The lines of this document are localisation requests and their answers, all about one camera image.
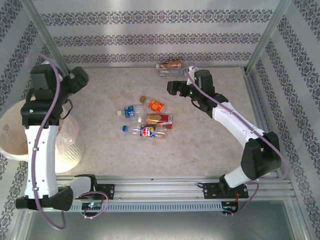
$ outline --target bottle label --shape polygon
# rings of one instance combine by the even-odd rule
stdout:
[[[152,100],[149,103],[149,109],[151,109],[152,111],[155,111],[156,113],[160,113],[163,106],[164,104],[156,100]]]
[[[172,128],[172,118],[171,114],[157,114],[151,113],[146,116],[146,124],[147,125],[157,125],[162,126],[167,129]]]
[[[140,136],[148,137],[148,138],[155,138],[156,137],[156,128],[157,127],[155,127],[155,126],[141,125]]]
[[[124,115],[126,118],[133,118],[135,116],[134,106],[125,107]]]

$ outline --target bottle cap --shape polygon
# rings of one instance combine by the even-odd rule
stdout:
[[[141,96],[140,97],[140,103],[144,103],[146,101],[147,97],[146,96]]]

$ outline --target patterned wallpaper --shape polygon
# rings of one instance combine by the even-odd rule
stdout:
[[[252,79],[268,126],[282,141],[311,239],[320,239],[320,6],[294,0]]]
[[[32,87],[29,70],[24,65],[31,52],[48,55],[33,23],[19,0],[0,2],[0,117],[16,102],[24,99]],[[39,64],[42,59],[32,59]],[[18,211],[15,200],[23,194],[27,163],[6,159],[0,153],[0,240],[12,235]]]
[[[278,2],[34,1],[70,68],[154,67],[176,58],[244,67]]]

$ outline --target brown bottle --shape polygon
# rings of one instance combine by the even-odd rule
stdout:
[[[155,65],[156,69],[173,69],[182,68],[182,61],[180,59],[172,60],[168,62],[162,62]]]

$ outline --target plastic bottle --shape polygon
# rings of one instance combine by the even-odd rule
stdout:
[[[138,123],[149,126],[164,127],[172,129],[173,116],[171,114],[149,113],[146,116],[139,116]]]
[[[156,69],[165,68],[165,69],[172,69],[172,68],[182,68],[182,61],[180,59],[162,62],[155,65]]]
[[[118,116],[125,116],[126,118],[143,117],[147,114],[147,109],[143,104],[131,105],[125,107],[123,110],[118,110],[117,114]]]
[[[185,68],[159,68],[158,75],[160,77],[184,77],[186,75]]]
[[[163,114],[166,111],[166,106],[163,103],[157,100],[154,100],[152,97],[141,96],[140,103],[146,104],[149,109],[156,112],[157,114],[160,114],[160,113]]]
[[[122,131],[146,138],[166,139],[168,129],[161,126],[148,126],[134,123],[122,127]]]

